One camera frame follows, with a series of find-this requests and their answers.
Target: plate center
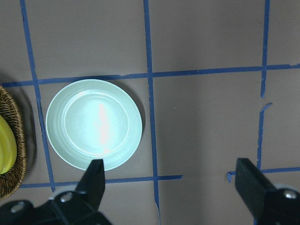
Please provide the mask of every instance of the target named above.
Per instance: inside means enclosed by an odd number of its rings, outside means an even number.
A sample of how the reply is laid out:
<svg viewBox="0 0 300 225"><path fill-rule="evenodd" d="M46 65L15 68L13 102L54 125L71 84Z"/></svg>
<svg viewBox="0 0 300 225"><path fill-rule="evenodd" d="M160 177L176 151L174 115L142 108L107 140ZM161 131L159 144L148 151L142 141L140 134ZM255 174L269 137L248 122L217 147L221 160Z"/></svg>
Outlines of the plate center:
<svg viewBox="0 0 300 225"><path fill-rule="evenodd" d="M128 133L128 116L112 96L99 91L78 93L66 110L65 129L81 152L105 157L116 151Z"/></svg>

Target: wicker basket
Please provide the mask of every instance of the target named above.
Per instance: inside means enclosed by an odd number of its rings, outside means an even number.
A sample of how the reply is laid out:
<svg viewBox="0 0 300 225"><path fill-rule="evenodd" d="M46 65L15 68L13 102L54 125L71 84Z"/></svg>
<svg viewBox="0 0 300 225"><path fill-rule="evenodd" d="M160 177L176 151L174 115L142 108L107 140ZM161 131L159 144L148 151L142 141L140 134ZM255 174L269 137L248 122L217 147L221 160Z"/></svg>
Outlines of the wicker basket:
<svg viewBox="0 0 300 225"><path fill-rule="evenodd" d="M21 185L26 172L26 149L22 118L13 97L0 85L0 114L12 129L17 144L14 166L0 175L0 200L12 195Z"/></svg>

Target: metal bolt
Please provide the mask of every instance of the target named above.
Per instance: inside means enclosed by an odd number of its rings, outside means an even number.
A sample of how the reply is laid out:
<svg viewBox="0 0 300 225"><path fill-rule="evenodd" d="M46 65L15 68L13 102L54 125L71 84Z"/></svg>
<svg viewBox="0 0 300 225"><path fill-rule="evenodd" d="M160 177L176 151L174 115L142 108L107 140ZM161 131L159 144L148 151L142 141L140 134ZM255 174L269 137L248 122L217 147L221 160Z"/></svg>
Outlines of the metal bolt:
<svg viewBox="0 0 300 225"><path fill-rule="evenodd" d="M16 213L18 211L21 211L24 208L24 202L18 202L18 204L14 205L11 209L11 213Z"/></svg>
<svg viewBox="0 0 300 225"><path fill-rule="evenodd" d="M297 198L297 193L292 190L285 190L283 194L285 195L286 198L289 198L289 199Z"/></svg>
<svg viewBox="0 0 300 225"><path fill-rule="evenodd" d="M70 201L70 200L72 199L72 197L73 197L72 192L68 192L68 193L66 193L65 195L63 195L63 196L60 198L60 201L61 201L62 203L65 203L65 202Z"/></svg>

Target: silver screw head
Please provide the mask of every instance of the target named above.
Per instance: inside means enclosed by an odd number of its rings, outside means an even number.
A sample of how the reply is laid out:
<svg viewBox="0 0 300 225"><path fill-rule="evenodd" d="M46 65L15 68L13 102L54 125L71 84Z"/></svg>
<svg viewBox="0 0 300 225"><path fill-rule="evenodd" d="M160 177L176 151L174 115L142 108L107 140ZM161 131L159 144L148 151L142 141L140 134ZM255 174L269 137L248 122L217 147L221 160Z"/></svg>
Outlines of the silver screw head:
<svg viewBox="0 0 300 225"><path fill-rule="evenodd" d="M10 212L11 213L16 213L21 211L24 208L24 202L18 202L18 204L14 205L11 209Z"/></svg>
<svg viewBox="0 0 300 225"><path fill-rule="evenodd" d="M289 198L289 199L297 198L297 193L292 190L285 190L283 194L285 195L286 198Z"/></svg>
<svg viewBox="0 0 300 225"><path fill-rule="evenodd" d="M62 203L66 203L66 202L70 201L72 199L72 197L73 197L72 192L67 192L62 197L60 197L60 201Z"/></svg>

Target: light green plate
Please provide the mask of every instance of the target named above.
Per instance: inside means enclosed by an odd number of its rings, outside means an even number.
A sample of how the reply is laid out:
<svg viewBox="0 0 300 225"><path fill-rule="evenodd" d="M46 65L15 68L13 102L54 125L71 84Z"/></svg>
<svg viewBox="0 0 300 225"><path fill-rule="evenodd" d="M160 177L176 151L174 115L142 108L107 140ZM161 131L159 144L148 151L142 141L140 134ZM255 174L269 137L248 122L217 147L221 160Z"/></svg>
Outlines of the light green plate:
<svg viewBox="0 0 300 225"><path fill-rule="evenodd" d="M86 170L102 158L105 170L126 162L142 136L142 120L132 98L118 86L82 80L60 90L46 115L48 139L70 165Z"/></svg>

